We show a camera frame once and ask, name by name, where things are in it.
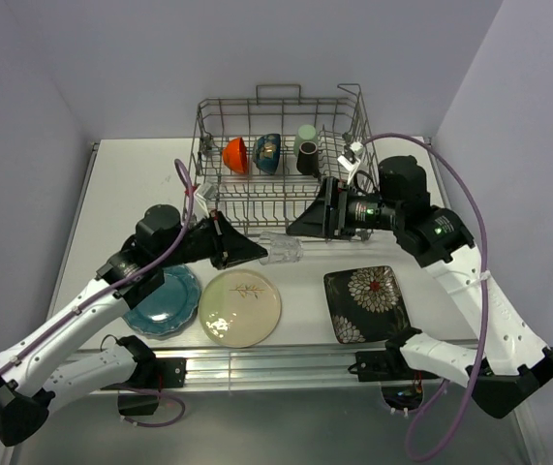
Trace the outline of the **blue patterned bowl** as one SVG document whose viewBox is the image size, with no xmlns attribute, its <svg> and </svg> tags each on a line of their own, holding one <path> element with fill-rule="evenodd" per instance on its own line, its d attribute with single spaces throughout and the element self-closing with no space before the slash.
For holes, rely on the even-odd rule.
<svg viewBox="0 0 553 465">
<path fill-rule="evenodd" d="M 281 145 L 280 134 L 265 134 L 257 139 L 253 148 L 253 161 L 260 171 L 276 173 L 280 163 Z"/>
</svg>

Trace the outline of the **light green plastic cup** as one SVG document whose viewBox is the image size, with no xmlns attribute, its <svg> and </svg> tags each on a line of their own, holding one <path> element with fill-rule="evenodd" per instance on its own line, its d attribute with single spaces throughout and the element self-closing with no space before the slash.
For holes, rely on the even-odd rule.
<svg viewBox="0 0 553 465">
<path fill-rule="evenodd" d="M 298 155 L 300 146 L 305 142 L 318 143 L 317 129 L 311 124 L 301 125 L 294 137 L 293 154 Z"/>
</svg>

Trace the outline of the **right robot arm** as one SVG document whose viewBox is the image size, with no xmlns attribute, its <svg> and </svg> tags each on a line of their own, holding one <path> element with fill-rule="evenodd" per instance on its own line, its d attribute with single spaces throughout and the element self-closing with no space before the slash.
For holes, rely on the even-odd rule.
<svg viewBox="0 0 553 465">
<path fill-rule="evenodd" d="M 415 157 L 389 157 L 379 163 L 378 174 L 378 193 L 367 195 L 327 177 L 287 234 L 347 239 L 358 230 L 392 232 L 401 249 L 450 296 L 484 348 L 475 369 L 475 351 L 406 328 L 386 341 L 359 380 L 429 373 L 461 387 L 472 385 L 478 407 L 504 418 L 553 379 L 553 347 L 528 327 L 484 270 L 482 254 L 459 216 L 431 203 L 426 172 Z"/>
</svg>

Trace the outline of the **clear drinking glass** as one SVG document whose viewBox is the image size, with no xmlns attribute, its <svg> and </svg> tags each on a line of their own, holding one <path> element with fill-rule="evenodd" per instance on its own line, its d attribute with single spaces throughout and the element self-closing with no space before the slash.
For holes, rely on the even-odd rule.
<svg viewBox="0 0 553 465">
<path fill-rule="evenodd" d="M 261 265 L 297 263 L 303 258 L 302 242 L 294 236 L 262 232 L 258 244 L 267 251 L 267 256 L 259 259 Z"/>
</svg>

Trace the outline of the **black mug brown inside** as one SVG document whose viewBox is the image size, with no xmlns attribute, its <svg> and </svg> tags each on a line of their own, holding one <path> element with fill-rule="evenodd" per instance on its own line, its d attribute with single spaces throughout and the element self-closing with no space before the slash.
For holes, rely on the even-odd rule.
<svg viewBox="0 0 553 465">
<path fill-rule="evenodd" d="M 315 178 L 320 176 L 319 149 L 315 142 L 305 141 L 299 145 L 296 168 L 301 174 Z"/>
</svg>

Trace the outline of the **green cream round plate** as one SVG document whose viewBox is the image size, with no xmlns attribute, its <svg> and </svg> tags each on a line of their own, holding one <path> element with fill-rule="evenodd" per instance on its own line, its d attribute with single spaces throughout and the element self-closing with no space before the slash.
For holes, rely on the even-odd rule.
<svg viewBox="0 0 553 465">
<path fill-rule="evenodd" d="M 230 270 L 202 291 L 198 317 L 208 338 L 228 348 L 248 348 L 279 324 L 282 299 L 277 287 L 253 270 Z"/>
</svg>

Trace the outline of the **black floral square plate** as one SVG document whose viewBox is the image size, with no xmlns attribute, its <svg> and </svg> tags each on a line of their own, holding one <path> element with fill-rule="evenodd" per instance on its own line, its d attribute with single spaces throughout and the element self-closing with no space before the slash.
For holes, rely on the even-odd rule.
<svg viewBox="0 0 553 465">
<path fill-rule="evenodd" d="M 396 275 L 387 265 L 330 272 L 323 285 L 341 344 L 384 342 L 410 326 Z"/>
</svg>

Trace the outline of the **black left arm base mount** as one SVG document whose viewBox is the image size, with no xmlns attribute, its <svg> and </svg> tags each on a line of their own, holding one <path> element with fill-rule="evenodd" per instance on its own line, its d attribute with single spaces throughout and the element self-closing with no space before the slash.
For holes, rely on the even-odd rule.
<svg viewBox="0 0 553 465">
<path fill-rule="evenodd" d="M 184 357 L 157 358 L 152 368 L 141 369 L 144 374 L 133 376 L 123 386 L 139 389 L 182 388 L 185 383 L 186 359 Z M 163 405 L 153 394 L 119 394 L 117 410 L 122 416 L 146 417 L 156 413 Z"/>
</svg>

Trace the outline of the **orange bowl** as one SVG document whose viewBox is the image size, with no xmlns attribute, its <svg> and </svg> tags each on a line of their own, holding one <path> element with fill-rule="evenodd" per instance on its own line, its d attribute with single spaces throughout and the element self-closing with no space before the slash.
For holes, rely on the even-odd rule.
<svg viewBox="0 0 553 465">
<path fill-rule="evenodd" d="M 248 172 L 247 147 L 243 138 L 232 139 L 222 153 L 223 163 L 237 174 Z"/>
</svg>

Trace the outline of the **teal scalloped plate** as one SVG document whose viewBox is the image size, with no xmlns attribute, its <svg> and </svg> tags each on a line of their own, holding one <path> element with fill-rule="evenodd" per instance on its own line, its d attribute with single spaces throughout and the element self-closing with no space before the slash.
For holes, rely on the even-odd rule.
<svg viewBox="0 0 553 465">
<path fill-rule="evenodd" d="M 186 265 L 164 270 L 164 284 L 122 319 L 134 332 L 164 339 L 182 331 L 196 316 L 201 285 Z"/>
</svg>

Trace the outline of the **aluminium table edge rail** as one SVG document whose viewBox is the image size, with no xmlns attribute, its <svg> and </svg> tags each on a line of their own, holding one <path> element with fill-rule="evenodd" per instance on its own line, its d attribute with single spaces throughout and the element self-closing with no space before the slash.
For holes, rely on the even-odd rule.
<svg viewBox="0 0 553 465">
<path fill-rule="evenodd" d="M 68 349 L 71 355 L 60 357 L 59 367 L 46 380 L 48 388 L 70 401 L 98 389 L 134 388 L 123 383 L 165 357 L 186 359 L 180 388 L 189 390 L 348 387 L 356 383 L 348 373 L 354 354 L 384 350 L 376 345 L 338 344 L 227 348 L 209 341 L 197 322 L 171 338 L 144 339 L 122 323 L 123 309 L 113 300 L 68 313 L 69 320 L 54 341 L 58 350 Z"/>
</svg>

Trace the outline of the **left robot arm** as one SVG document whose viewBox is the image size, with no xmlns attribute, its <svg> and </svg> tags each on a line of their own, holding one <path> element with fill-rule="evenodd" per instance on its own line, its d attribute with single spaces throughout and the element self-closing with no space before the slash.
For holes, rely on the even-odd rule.
<svg viewBox="0 0 553 465">
<path fill-rule="evenodd" d="M 101 356 L 65 361 L 98 330 L 160 288 L 165 268 L 208 260 L 223 270 L 267 254 L 218 210 L 190 225 L 172 205 L 148 208 L 121 250 L 65 308 L 0 353 L 0 442 L 20 444 L 53 411 L 99 388 L 151 382 L 155 356 L 135 336 L 122 338 Z"/>
</svg>

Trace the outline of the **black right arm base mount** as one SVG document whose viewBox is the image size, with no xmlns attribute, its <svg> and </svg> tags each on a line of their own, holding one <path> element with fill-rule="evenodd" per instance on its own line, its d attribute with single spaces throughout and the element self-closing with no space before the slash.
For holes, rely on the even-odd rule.
<svg viewBox="0 0 553 465">
<path fill-rule="evenodd" d="M 392 415 L 408 415 L 422 407 L 425 399 L 423 382 L 437 379 L 429 372 L 410 368 L 393 350 L 361 351 L 348 373 L 360 383 L 379 383 L 384 407 Z"/>
</svg>

